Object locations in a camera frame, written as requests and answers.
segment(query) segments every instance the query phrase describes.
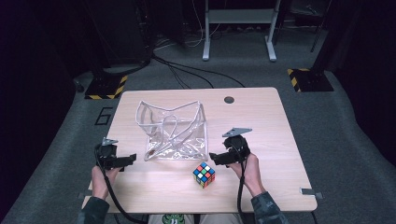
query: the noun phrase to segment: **metal stand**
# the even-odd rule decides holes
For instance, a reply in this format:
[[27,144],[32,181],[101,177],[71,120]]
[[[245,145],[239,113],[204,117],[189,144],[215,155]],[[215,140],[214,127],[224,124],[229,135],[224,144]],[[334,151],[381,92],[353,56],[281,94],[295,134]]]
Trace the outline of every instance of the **metal stand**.
[[272,42],[279,12],[280,0],[276,0],[274,8],[269,9],[220,9],[209,10],[209,0],[205,0],[205,46],[202,59],[209,60],[210,51],[210,23],[271,23],[269,35],[265,37],[268,56],[271,62],[276,62],[274,45]]

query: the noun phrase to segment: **black cable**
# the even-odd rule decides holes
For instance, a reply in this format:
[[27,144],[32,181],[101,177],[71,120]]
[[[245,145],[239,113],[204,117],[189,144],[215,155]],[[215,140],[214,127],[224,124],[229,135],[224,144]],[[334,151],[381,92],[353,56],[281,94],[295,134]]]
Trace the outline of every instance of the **black cable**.
[[242,191],[243,191],[244,184],[245,184],[245,169],[248,165],[248,160],[245,161],[245,166],[244,166],[244,158],[242,158],[241,154],[239,153],[239,151],[236,149],[236,147],[233,144],[230,143],[230,145],[236,151],[236,154],[238,154],[239,162],[241,162],[242,173],[241,173],[241,178],[239,179],[239,188],[238,188],[238,197],[236,199],[236,207],[238,209],[238,214],[242,219],[242,223],[247,224],[245,213],[242,211],[242,208],[241,208],[241,201],[242,201]]
[[317,217],[315,216],[315,213],[313,211],[311,212],[311,215],[312,218],[314,219],[315,224],[318,224]]
[[183,64],[180,64],[180,63],[168,62],[168,61],[166,61],[166,60],[164,60],[164,59],[162,59],[162,58],[160,58],[160,57],[158,57],[158,56],[156,56],[156,55],[154,55],[154,54],[153,54],[153,58],[156,59],[156,60],[157,60],[157,59],[163,60],[163,61],[165,61],[165,62],[167,62],[167,63],[169,63],[169,64],[174,64],[174,65],[178,65],[178,66],[182,66],[182,67],[194,69],[194,70],[201,71],[201,72],[207,72],[207,73],[212,73],[212,74],[216,74],[216,75],[219,75],[219,76],[227,77],[227,78],[229,78],[229,79],[235,81],[235,82],[238,83],[239,85],[241,85],[243,88],[246,87],[244,84],[242,84],[240,81],[236,80],[235,78],[230,77],[230,76],[227,76],[227,75],[222,74],[222,73],[219,73],[219,72],[208,71],[208,70],[205,70],[205,69],[195,68],[195,67],[183,65]]
[[223,32],[219,31],[219,34],[216,34],[216,32],[212,34],[212,36],[210,36],[210,40],[220,40],[222,37],[223,37]]
[[114,219],[116,219],[116,222],[117,222],[117,224],[120,224],[119,217],[117,217],[117,215],[116,215],[116,214],[114,214]]
[[191,87],[189,85],[187,85],[181,78],[180,76],[177,74],[177,72],[175,71],[174,67],[172,65],[169,64],[169,62],[163,60],[163,62],[160,63],[164,63],[166,65],[168,65],[169,69],[171,70],[171,72],[174,74],[176,81],[178,82],[178,84],[183,88],[183,89],[191,89]]
[[242,211],[242,208],[241,208],[242,191],[243,191],[244,184],[245,184],[245,168],[244,168],[244,164],[242,162],[241,162],[241,167],[242,167],[242,175],[239,180],[238,198],[237,198],[236,206],[238,208],[238,213],[242,219],[242,222],[247,224],[246,218],[245,218],[245,213]]
[[138,67],[136,67],[136,68],[131,68],[131,69],[128,69],[128,70],[125,70],[122,72],[111,72],[111,73],[104,70],[103,73],[108,77],[126,76],[126,75],[130,75],[132,73],[135,73],[135,72],[145,68],[147,65],[149,65],[149,63],[150,63],[150,60],[146,60],[146,61],[143,61],[142,63],[140,63],[138,65]]
[[187,70],[184,70],[184,69],[178,68],[178,67],[176,67],[176,66],[173,66],[173,65],[171,65],[168,61],[166,61],[166,60],[164,60],[164,59],[162,59],[162,58],[160,58],[160,57],[158,57],[158,56],[155,56],[154,54],[153,54],[153,59],[156,60],[156,61],[159,62],[159,63],[166,64],[166,65],[168,65],[168,66],[170,66],[170,67],[172,67],[172,68],[175,68],[175,69],[177,69],[177,70],[180,70],[180,71],[182,71],[182,72],[185,72],[185,73],[191,74],[191,75],[193,75],[193,76],[199,77],[199,78],[203,79],[204,81],[206,81],[206,82],[210,85],[210,87],[211,87],[212,89],[215,88],[215,87],[213,86],[213,84],[212,84],[209,80],[207,80],[206,78],[204,78],[204,77],[201,77],[201,76],[199,76],[199,75],[197,75],[197,74],[194,74],[194,73],[192,73],[192,72],[189,72],[189,71],[187,71]]
[[164,48],[171,44],[172,44],[172,41],[170,39],[162,39],[160,41],[157,41],[157,43],[155,44],[154,50]]
[[131,216],[129,216],[128,213],[125,212],[125,210],[123,210],[122,206],[120,205],[119,200],[117,199],[116,195],[114,194],[113,188],[111,187],[110,181],[108,180],[108,177],[106,175],[106,171],[105,168],[102,166],[102,164],[99,162],[99,158],[98,158],[98,153],[97,150],[100,148],[100,145],[95,147],[94,150],[94,154],[95,154],[95,159],[96,159],[96,163],[99,166],[100,170],[102,171],[103,177],[105,179],[106,185],[107,185],[107,189],[108,192],[110,193],[111,199],[113,200],[114,204],[117,206],[117,208],[120,210],[120,212],[122,213],[122,215],[124,217],[126,217],[128,220],[135,222],[135,223],[139,223],[139,224],[147,224],[146,221],[142,221],[142,220],[138,220],[135,219]]

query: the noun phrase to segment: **green logo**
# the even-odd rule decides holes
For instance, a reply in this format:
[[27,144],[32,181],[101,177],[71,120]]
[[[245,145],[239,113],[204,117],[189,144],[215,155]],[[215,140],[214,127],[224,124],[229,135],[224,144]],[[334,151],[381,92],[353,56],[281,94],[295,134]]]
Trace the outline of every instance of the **green logo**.
[[166,214],[163,216],[163,224],[184,224],[184,216],[181,214]]

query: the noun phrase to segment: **yellow and black hazard tape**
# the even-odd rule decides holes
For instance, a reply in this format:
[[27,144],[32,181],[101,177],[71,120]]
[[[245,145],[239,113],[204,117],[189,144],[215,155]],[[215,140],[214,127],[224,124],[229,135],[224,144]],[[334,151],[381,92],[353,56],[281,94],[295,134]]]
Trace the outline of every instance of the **yellow and black hazard tape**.
[[126,79],[127,76],[124,76],[121,80],[120,80],[120,85],[117,87],[117,89],[115,90],[114,94],[106,94],[106,95],[102,95],[102,94],[89,94],[89,95],[85,95],[85,99],[91,99],[91,100],[105,100],[105,99],[117,99],[120,97],[122,90],[125,86],[126,83]]
[[291,85],[293,86],[295,91],[301,91],[300,86],[298,85],[297,78],[293,74],[294,71],[299,70],[299,71],[309,71],[309,69],[306,68],[300,68],[300,69],[288,69],[288,74],[291,80]]

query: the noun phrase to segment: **gray carpet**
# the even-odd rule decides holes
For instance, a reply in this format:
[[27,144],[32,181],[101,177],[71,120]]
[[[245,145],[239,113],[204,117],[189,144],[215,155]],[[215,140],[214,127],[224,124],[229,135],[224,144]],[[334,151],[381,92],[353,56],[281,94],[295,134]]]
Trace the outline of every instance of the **gray carpet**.
[[[396,168],[361,131],[347,95],[334,75],[326,72],[334,87],[331,92],[297,93],[291,86],[287,69],[312,66],[323,37],[317,50],[311,53],[313,41],[311,31],[283,30],[276,45],[276,63],[269,62],[263,33],[258,32],[224,34],[213,40],[209,62],[202,61],[203,42],[195,48],[172,45],[154,52],[170,62],[236,78],[246,87],[277,88],[311,185],[325,195],[315,211],[318,223],[395,223]],[[199,74],[215,88],[240,87],[227,77]],[[210,88],[201,78],[181,72],[179,76],[194,89]],[[82,74],[78,80],[87,88],[92,76]],[[172,89],[181,86],[165,65],[155,61],[129,75],[124,88],[125,91]],[[78,195],[91,180],[93,146],[109,129],[109,124],[94,123],[103,107],[113,107],[106,111],[112,119],[119,102],[119,99],[83,98],[83,93],[76,94],[45,158],[2,223],[75,222],[82,204]],[[287,213],[287,217],[290,223],[314,223],[309,213]],[[107,216],[106,223],[116,221],[113,216]]]

